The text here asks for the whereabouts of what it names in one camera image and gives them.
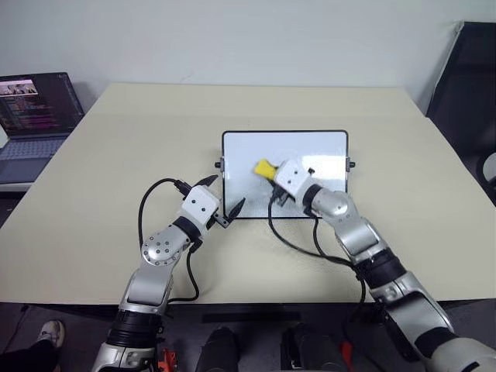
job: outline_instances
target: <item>laptop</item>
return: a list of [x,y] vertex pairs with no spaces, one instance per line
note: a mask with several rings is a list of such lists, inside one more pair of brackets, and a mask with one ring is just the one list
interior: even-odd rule
[[65,72],[0,77],[0,185],[34,182],[83,116]]

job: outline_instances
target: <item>cable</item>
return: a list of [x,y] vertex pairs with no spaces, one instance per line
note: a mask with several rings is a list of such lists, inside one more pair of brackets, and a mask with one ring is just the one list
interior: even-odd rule
[[[141,199],[141,203],[139,204],[139,211],[138,211],[138,239],[139,239],[139,250],[141,250],[141,246],[143,245],[143,210],[145,208],[145,203],[152,191],[159,185],[164,184],[165,182],[172,182],[174,185],[178,188],[183,187],[183,182],[179,180],[175,180],[174,178],[162,178],[161,180],[155,182],[152,184],[148,190],[146,190],[145,195],[143,195]],[[191,298],[170,298],[167,300],[167,303],[170,304],[171,302],[174,301],[182,301],[182,302],[187,302],[187,301],[194,301],[196,300],[199,295],[200,295],[200,290],[198,288],[198,285],[195,280],[195,276],[193,275],[193,271],[191,270],[191,255],[193,252],[191,250],[188,251],[188,255],[186,256],[186,269],[188,270],[188,276],[191,281],[191,284],[193,285],[193,288],[195,289],[195,296]]]
[[[319,219],[315,219],[315,224],[313,227],[313,241],[315,243],[315,247],[320,252],[320,254],[324,258],[326,258],[328,261],[335,263],[335,264],[342,264],[342,265],[348,266],[356,273],[357,271],[356,271],[355,267],[348,260],[345,260],[345,259],[340,258],[340,257],[325,256],[324,251],[322,250],[322,248],[319,244],[319,239],[317,237],[317,226],[318,225],[319,225]],[[358,276],[356,278],[360,281],[360,300],[358,301],[358,303],[356,304],[355,308],[350,313],[350,315],[347,316],[343,320],[343,323],[341,324],[341,329],[343,331],[343,335],[344,335],[346,341],[348,341],[350,344],[352,344],[353,347],[355,348],[355,350],[359,354],[361,354],[365,359],[367,359],[368,362],[370,364],[372,364],[374,367],[376,367],[380,372],[386,372],[386,370],[372,356],[370,356],[368,353],[366,353],[361,348],[356,346],[356,344],[352,341],[352,339],[350,337],[350,333],[348,332],[348,328],[347,328],[348,325],[351,322],[354,322],[355,319],[357,318],[357,316],[362,311],[363,305],[365,304],[365,296],[367,295],[367,288],[365,286],[365,280],[362,277],[358,277]]]
[[333,264],[338,264],[338,265],[343,265],[346,267],[349,267],[350,269],[353,270],[353,264],[349,262],[348,260],[337,257],[337,256],[327,256],[324,253],[324,250],[321,248],[319,244],[319,238],[317,237],[317,228],[319,227],[319,219],[315,217],[315,223],[313,225],[313,243],[315,244],[315,248],[317,248],[318,252],[320,253],[320,256],[328,260],[329,262],[332,262]]
[[9,341],[7,342],[7,345],[5,345],[5,348],[4,350],[2,351],[2,354],[5,354],[7,353],[7,351],[9,351],[9,348],[10,346],[12,345],[12,342],[14,341],[14,339],[16,338],[17,336],[17,333],[19,332],[20,328],[21,328],[21,325],[23,324],[23,319],[26,317],[26,314],[29,310],[29,306],[27,304],[24,304],[22,307],[21,307],[21,316],[19,317],[19,320],[17,321],[17,325],[15,326],[15,330],[14,330],[14,333],[12,334],[12,336],[10,336],[10,339]]
[[307,256],[312,256],[312,257],[318,257],[318,258],[322,258],[322,256],[319,254],[319,253],[313,253],[313,252],[309,252],[307,250],[304,250],[303,248],[300,248],[299,246],[296,246],[294,245],[293,243],[290,243],[288,242],[285,238],[283,238],[281,236],[281,234],[279,234],[279,232],[277,232],[277,230],[275,229],[274,227],[274,224],[272,222],[272,204],[274,203],[274,200],[275,200],[275,197],[272,196],[270,198],[270,201],[269,201],[269,205],[268,205],[268,210],[267,210],[267,218],[268,218],[268,222],[269,222],[269,227],[270,229],[272,230],[272,233],[282,242],[284,243],[285,245],[289,246],[290,248],[292,248],[293,250],[297,250],[299,253],[303,253],[303,254],[306,254]]
[[[349,267],[350,269],[352,269],[356,273],[354,265],[351,262],[349,262],[348,260],[346,260],[344,258],[341,258],[341,257],[337,257],[337,256],[328,256],[328,255],[326,255],[324,253],[324,250],[321,248],[321,246],[319,244],[319,238],[317,237],[317,228],[319,227],[319,218],[317,218],[317,217],[315,217],[315,223],[314,223],[314,226],[313,226],[313,234],[312,235],[313,235],[313,241],[314,241],[314,244],[315,244],[315,248],[318,250],[319,254],[313,253],[313,252],[309,252],[307,250],[304,250],[303,248],[300,248],[299,246],[296,246],[293,243],[287,241],[285,238],[283,238],[281,236],[281,234],[279,234],[279,232],[277,232],[277,230],[274,228],[274,224],[273,224],[273,221],[272,221],[272,205],[273,205],[274,201],[275,201],[275,196],[272,195],[272,197],[270,198],[270,201],[269,201],[268,208],[267,208],[268,222],[269,222],[270,230],[272,230],[272,233],[282,243],[284,243],[286,246],[289,246],[290,248],[292,248],[294,250],[297,250],[298,252],[303,253],[303,254],[306,254],[308,256],[324,258],[324,259],[328,260],[329,262],[331,262],[332,264],[335,263],[335,264],[338,264],[338,265],[343,265],[343,266]],[[354,321],[354,319],[360,313],[360,311],[361,311],[361,309],[363,307],[363,304],[365,303],[365,296],[367,294],[367,288],[365,286],[365,280],[363,278],[361,278],[361,277],[357,277],[357,278],[360,281],[360,300],[358,301],[358,303],[356,304],[355,309],[350,313],[350,315],[343,320],[343,324],[341,325],[342,326],[342,330],[343,330],[343,335],[344,335],[345,339],[350,344],[353,345],[354,349],[359,354],[361,354],[365,359],[367,359],[370,364],[372,364],[374,367],[376,367],[380,372],[386,372],[386,370],[378,362],[376,362],[374,360],[374,358],[372,358],[368,353],[365,353],[360,348],[357,348],[355,346],[355,344],[352,342],[352,339],[350,338],[350,334],[348,333],[347,326],[352,321]]]
[[200,295],[200,289],[198,288],[198,284],[196,284],[195,277],[193,276],[193,271],[191,270],[191,255],[192,254],[193,254],[193,252],[191,252],[191,250],[189,250],[188,255],[186,256],[186,269],[188,270],[189,280],[191,281],[191,284],[193,285],[193,288],[195,289],[195,295],[193,297],[190,297],[190,298],[181,298],[181,297],[170,298],[167,300],[168,304],[170,304],[171,302],[177,302],[177,301],[191,302],[191,301],[196,300]]
[[173,178],[162,178],[161,180],[155,182],[150,186],[148,190],[146,190],[145,195],[143,195],[143,198],[141,199],[141,203],[139,204],[139,211],[138,211],[138,239],[139,239],[139,250],[141,251],[141,246],[143,245],[143,210],[145,208],[145,203],[148,197],[150,196],[151,192],[160,184],[163,184],[165,182],[176,182]]

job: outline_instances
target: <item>white board surface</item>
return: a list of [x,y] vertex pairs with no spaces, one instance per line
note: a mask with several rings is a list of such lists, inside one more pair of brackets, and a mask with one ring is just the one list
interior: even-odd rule
[[[331,190],[346,191],[348,134],[345,131],[225,132],[222,135],[224,209],[246,198],[238,218],[266,219],[272,186],[253,172],[258,161],[278,166],[298,159]],[[306,218],[292,200],[274,203],[274,218]]]

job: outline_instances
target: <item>white sneaker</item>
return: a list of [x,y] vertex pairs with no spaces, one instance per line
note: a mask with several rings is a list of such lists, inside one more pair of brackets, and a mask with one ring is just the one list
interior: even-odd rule
[[38,340],[47,339],[51,341],[51,343],[55,346],[56,349],[59,349],[64,343],[65,337],[65,328],[64,324],[60,320],[50,320],[43,324],[41,328],[41,332],[38,335]]

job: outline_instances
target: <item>yellow eraser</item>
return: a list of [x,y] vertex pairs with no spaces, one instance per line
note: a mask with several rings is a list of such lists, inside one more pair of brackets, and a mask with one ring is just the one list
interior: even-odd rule
[[276,175],[277,168],[269,163],[266,159],[262,159],[255,167],[255,173],[269,180],[273,180]]

